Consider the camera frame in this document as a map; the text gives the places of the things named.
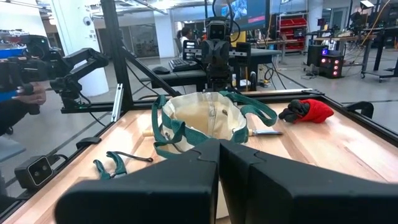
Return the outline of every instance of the canvas tote bag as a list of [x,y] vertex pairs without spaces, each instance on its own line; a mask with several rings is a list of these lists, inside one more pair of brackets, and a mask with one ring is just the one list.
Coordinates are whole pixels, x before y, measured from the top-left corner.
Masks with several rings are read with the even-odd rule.
[[[234,103],[244,106],[238,108]],[[162,110],[160,126],[157,110]],[[247,142],[249,130],[245,115],[248,113],[255,114],[266,126],[272,126],[277,120],[276,112],[267,105],[238,93],[191,93],[169,101],[159,96],[152,104],[156,153],[168,159],[209,138]],[[228,216],[228,210],[221,184],[218,185],[217,218],[222,218]]]

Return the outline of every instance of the person's hand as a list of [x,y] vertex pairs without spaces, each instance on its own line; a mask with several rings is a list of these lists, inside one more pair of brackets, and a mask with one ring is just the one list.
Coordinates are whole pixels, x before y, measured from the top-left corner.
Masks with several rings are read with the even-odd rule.
[[23,87],[19,86],[17,96],[12,97],[13,100],[19,100],[23,103],[43,105],[46,100],[45,88],[37,82],[30,83],[33,85],[33,94],[24,95]]

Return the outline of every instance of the keyboard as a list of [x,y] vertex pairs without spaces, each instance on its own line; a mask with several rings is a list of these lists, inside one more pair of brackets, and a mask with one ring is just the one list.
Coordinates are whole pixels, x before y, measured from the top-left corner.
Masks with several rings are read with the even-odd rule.
[[196,62],[184,61],[180,58],[169,61],[169,65],[173,72],[184,72],[201,69],[200,65]]

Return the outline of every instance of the green bag strap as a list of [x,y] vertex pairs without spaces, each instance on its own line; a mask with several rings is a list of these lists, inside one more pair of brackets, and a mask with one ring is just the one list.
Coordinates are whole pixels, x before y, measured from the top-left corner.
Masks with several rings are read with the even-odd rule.
[[163,106],[166,104],[166,102],[167,102],[166,96],[160,95],[152,104],[152,129],[154,130],[154,137],[157,142],[164,142],[167,144],[171,144],[181,141],[181,138],[184,135],[185,123],[184,122],[178,123],[178,126],[176,126],[173,129],[174,132],[173,139],[168,140],[162,135],[162,133],[160,132],[159,124],[157,122],[158,118],[157,110],[162,109]]
[[157,110],[162,109],[166,102],[166,96],[160,95],[152,104],[152,129],[154,130],[155,140],[161,142],[166,142],[167,139],[160,132],[159,124],[157,122]]
[[180,142],[182,140],[182,136],[186,137],[187,142],[189,144],[196,146],[197,144],[206,141],[208,137],[201,132],[187,128],[185,122],[183,121],[174,120],[168,118],[167,116],[163,116],[165,114],[163,114],[162,112],[162,119],[165,119],[165,126],[170,128],[174,133],[174,137],[172,139],[170,140],[166,139],[160,132],[161,127],[159,127],[159,124],[157,122],[158,119],[157,110],[162,109],[163,106],[166,104],[166,102],[167,102],[166,97],[162,95],[159,96],[152,104],[152,129],[154,130],[154,137],[155,137],[154,147],[156,153],[164,158],[171,158],[176,154],[160,149],[161,146],[166,146],[168,144],[174,144]]
[[221,91],[220,94],[228,97],[233,102],[244,103],[246,106],[241,108],[243,116],[247,113],[255,114],[268,127],[274,125],[277,121],[277,113],[260,101],[228,91]]

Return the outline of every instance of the black glove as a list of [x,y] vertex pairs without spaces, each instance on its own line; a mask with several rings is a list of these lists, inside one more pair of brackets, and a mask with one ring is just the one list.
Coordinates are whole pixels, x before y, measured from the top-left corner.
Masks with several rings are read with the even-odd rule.
[[279,119],[294,123],[296,119],[304,117],[310,111],[309,103],[302,103],[300,100],[292,100],[279,115]]

